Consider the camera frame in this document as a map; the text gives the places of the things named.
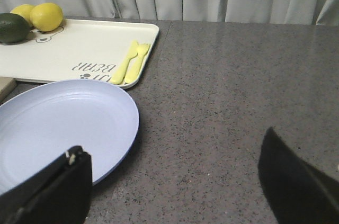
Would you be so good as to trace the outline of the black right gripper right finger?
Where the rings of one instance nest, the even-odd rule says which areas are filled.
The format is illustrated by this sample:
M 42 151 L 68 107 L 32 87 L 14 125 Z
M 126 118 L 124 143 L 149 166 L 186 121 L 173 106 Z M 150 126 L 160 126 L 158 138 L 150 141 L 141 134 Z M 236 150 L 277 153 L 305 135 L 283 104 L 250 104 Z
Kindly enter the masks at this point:
M 278 223 L 338 223 L 338 181 L 299 158 L 268 128 L 258 177 Z

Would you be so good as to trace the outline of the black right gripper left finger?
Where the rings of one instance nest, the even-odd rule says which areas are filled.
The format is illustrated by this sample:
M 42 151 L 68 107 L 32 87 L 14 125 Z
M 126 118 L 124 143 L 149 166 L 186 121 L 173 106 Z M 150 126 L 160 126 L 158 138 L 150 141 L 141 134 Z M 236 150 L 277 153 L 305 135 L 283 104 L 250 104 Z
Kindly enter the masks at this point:
M 91 194 L 91 156 L 73 146 L 1 195 L 1 223 L 84 223 Z

